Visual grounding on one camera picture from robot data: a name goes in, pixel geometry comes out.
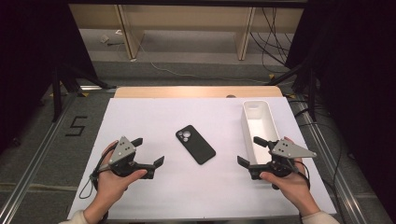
smartphone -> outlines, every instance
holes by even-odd
[[[177,131],[176,137],[200,165],[216,156],[215,149],[206,142],[192,125]]]

white paper sheet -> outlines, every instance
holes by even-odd
[[[111,99],[78,187],[68,218],[92,201],[78,195],[104,148],[126,136],[142,137],[135,160],[153,163],[165,156],[152,180],[138,180],[109,211],[109,219],[133,221],[266,218],[298,215],[279,190],[251,180],[236,156],[247,158],[241,127],[243,103],[264,100],[272,111],[279,136],[306,147],[285,98]],[[203,165],[178,142],[177,130],[191,124],[217,151]],[[335,213],[312,159],[304,159],[311,174],[311,192],[319,207]]]

hand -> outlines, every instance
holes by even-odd
[[[115,141],[108,145],[104,152],[117,144],[117,142]],[[113,152],[114,150],[105,156],[102,164],[108,163]],[[110,207],[122,197],[123,192],[128,186],[143,177],[146,173],[147,170],[138,170],[125,177],[114,175],[110,170],[100,173],[96,196],[87,209],[84,210],[84,217],[87,222],[98,223]]]
[[[294,160],[297,161],[295,162],[295,166],[302,174],[305,174],[304,167],[300,163],[302,159],[298,158]],[[285,177],[277,177],[271,173],[262,172],[260,178],[277,185],[283,195],[297,207],[303,217],[320,211],[309,191],[306,181],[301,176],[291,173]]]

sleeve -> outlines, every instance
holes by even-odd
[[[325,212],[317,212],[307,217],[303,217],[304,224],[339,224],[335,218]]]
[[[68,221],[61,222],[59,224],[88,224],[87,220],[85,220],[83,210],[78,210],[72,217],[72,219]]]

white plastic bin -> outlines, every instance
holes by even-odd
[[[259,136],[267,141],[279,140],[269,105],[265,101],[246,101],[242,112],[242,129],[250,164],[265,164],[271,160],[268,147],[253,143]]]

